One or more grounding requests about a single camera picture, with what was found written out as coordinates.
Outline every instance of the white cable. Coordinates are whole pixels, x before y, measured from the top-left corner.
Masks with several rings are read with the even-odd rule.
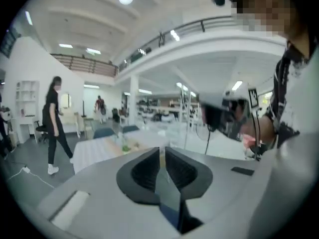
[[[36,174],[33,174],[33,173],[31,173],[31,172],[29,172],[29,174],[31,174],[31,175],[33,175],[33,176],[35,176],[35,177],[38,177],[42,182],[44,182],[45,184],[47,184],[48,186],[50,186],[52,189],[55,189],[52,185],[50,185],[50,184],[48,184],[47,182],[43,181],[43,180],[40,178],[40,176],[38,176],[38,175],[36,175]]]
[[[6,181],[6,182],[8,182],[9,180],[11,180],[13,177],[15,177],[15,176],[19,175],[19,174],[22,172],[23,168],[21,168],[21,170],[20,170],[18,173],[16,173],[16,174],[12,175],[9,179],[7,179],[7,181]]]
[[[24,168],[25,168],[25,167],[21,168],[18,173],[12,175],[9,179],[7,179],[6,182],[8,182],[9,180],[11,180],[13,177],[19,175]],[[31,173],[31,172],[26,172],[26,173],[29,173],[29,174],[31,174],[31,175],[33,175],[33,176],[35,176],[35,177],[38,177],[38,178],[40,179],[40,181],[44,182],[46,185],[50,186],[52,189],[55,189],[52,185],[50,185],[50,184],[48,184],[47,182],[43,181],[43,180],[40,178],[40,176],[38,176],[38,175],[36,175],[36,174],[33,174],[33,173]]]

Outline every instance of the black office chair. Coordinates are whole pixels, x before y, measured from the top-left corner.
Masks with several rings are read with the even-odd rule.
[[[112,136],[114,134],[115,134],[115,132],[109,127],[100,128],[100,129],[97,129],[94,131],[93,139],[108,137],[108,136]]]
[[[127,125],[123,127],[122,132],[128,133],[128,132],[137,131],[137,130],[140,130],[140,129],[136,125]]]
[[[48,141],[48,131],[46,129],[45,125],[39,125],[39,121],[35,121],[37,123],[37,127],[35,128],[36,131],[38,131],[41,134],[41,137],[39,138],[39,142],[43,141],[43,143],[46,143]]]

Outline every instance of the person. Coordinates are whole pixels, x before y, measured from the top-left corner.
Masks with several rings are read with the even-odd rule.
[[[70,158],[70,163],[73,163],[73,153],[66,141],[63,126],[58,115],[63,115],[59,112],[58,93],[61,89],[62,79],[59,76],[55,76],[49,86],[48,93],[45,99],[45,105],[42,110],[43,124],[46,126],[49,138],[49,150],[48,150],[48,174],[52,175],[59,171],[58,167],[54,167],[54,155],[56,149],[56,141],[62,145],[64,151]]]
[[[0,155],[6,160],[7,154],[5,153],[5,149],[7,149],[10,153],[14,152],[15,147],[13,148],[10,141],[8,140],[7,134],[5,132],[4,123],[7,123],[1,113],[0,113],[0,133],[2,135],[2,141],[0,141]]]
[[[285,140],[300,134],[300,123],[294,116],[286,95],[301,75],[307,71],[315,49],[318,47],[318,26],[316,16],[311,12],[315,0],[231,0],[237,14],[254,15],[254,19],[287,39],[286,50],[276,66],[271,104],[266,113],[259,118],[260,132],[252,117],[242,126],[241,132],[257,136],[257,140],[273,143],[279,148]],[[311,120],[307,115],[303,119]]]
[[[106,107],[101,96],[98,96],[98,99],[95,102],[94,112],[98,112],[99,121],[101,124],[103,121],[106,122]]]

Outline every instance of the woman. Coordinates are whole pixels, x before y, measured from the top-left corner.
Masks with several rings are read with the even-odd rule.
[[[271,142],[277,138],[277,147],[301,132],[317,130],[316,125],[312,125],[312,128],[303,126],[303,121],[294,115],[293,106],[286,98],[301,76],[309,69],[308,62],[318,47],[318,19],[312,13],[315,1],[232,0],[238,14],[254,15],[254,18],[266,26],[268,31],[287,39],[286,51],[278,62],[274,74],[271,105],[266,114],[259,119],[260,132],[257,129],[257,136],[260,135],[259,140]],[[298,103],[298,100],[294,100],[291,95],[290,100]],[[310,115],[308,110],[308,108],[304,109],[302,119],[315,121],[314,115]],[[249,120],[242,127],[242,132],[255,136],[253,125],[253,120]]]
[[[54,155],[56,149],[56,140],[62,145],[64,151],[73,163],[73,154],[66,141],[65,133],[63,131],[62,123],[58,115],[63,115],[59,112],[58,93],[61,90],[62,79],[55,76],[50,84],[48,93],[46,95],[45,105],[43,108],[43,124],[46,126],[49,138],[49,162],[48,174],[52,175],[59,171],[58,167],[54,167]]]

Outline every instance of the white column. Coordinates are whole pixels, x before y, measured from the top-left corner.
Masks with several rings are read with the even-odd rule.
[[[189,128],[189,118],[190,118],[190,101],[191,101],[191,94],[190,94],[190,90],[188,90],[189,92],[189,98],[188,98],[188,106],[187,106],[187,127],[186,127],[186,136],[185,136],[185,142],[184,142],[184,149],[186,149],[186,142],[187,142],[187,135],[188,135],[188,128]]]
[[[135,124],[136,117],[136,95],[139,92],[139,77],[137,75],[133,75],[131,77],[131,87],[130,87],[130,116],[129,116],[129,125]]]

